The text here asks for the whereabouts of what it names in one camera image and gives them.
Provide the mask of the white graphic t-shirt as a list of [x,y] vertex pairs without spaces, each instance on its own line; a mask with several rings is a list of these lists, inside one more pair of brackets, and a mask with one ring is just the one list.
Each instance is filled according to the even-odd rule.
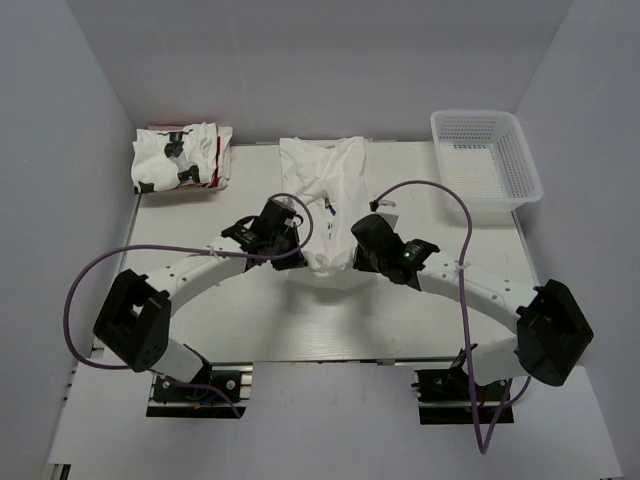
[[279,141],[283,190],[303,201],[314,228],[302,249],[308,266],[288,279],[322,289],[348,290],[371,276],[353,269],[356,240],[351,227],[368,211],[366,140],[351,137]]

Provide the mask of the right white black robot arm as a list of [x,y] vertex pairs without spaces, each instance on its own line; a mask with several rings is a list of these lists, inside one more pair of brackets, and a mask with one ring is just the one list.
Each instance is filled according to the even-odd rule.
[[403,241],[379,214],[351,228],[354,267],[396,285],[460,302],[511,332],[511,337],[461,353],[450,367],[453,390],[472,399],[487,385],[529,376],[562,386],[594,338],[570,289],[550,279],[543,286],[511,281],[476,267],[461,267],[436,245]]

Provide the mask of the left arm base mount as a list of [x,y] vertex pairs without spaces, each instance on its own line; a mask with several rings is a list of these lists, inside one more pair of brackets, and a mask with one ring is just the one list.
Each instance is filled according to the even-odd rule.
[[146,407],[149,418],[240,419],[248,406],[253,383],[251,365],[215,365],[199,384],[185,387],[156,374]]

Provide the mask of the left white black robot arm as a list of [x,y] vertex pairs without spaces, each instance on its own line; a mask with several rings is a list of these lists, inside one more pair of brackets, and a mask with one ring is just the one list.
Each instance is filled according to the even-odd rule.
[[202,254],[143,274],[121,272],[100,310],[94,334],[132,371],[164,375],[188,398],[202,398],[211,387],[210,367],[170,337],[172,317],[205,291],[255,266],[305,266],[297,232],[301,219],[288,202],[272,197],[258,216],[224,229]]

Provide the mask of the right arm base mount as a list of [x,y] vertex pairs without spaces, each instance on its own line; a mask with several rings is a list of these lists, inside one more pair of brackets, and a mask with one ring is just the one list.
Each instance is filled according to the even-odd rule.
[[[466,360],[461,350],[453,362],[443,368],[431,365],[415,371],[411,384],[418,401],[421,425],[472,425],[468,376],[462,370]],[[506,380],[487,386],[475,386],[481,425],[489,425],[502,400],[511,400]]]

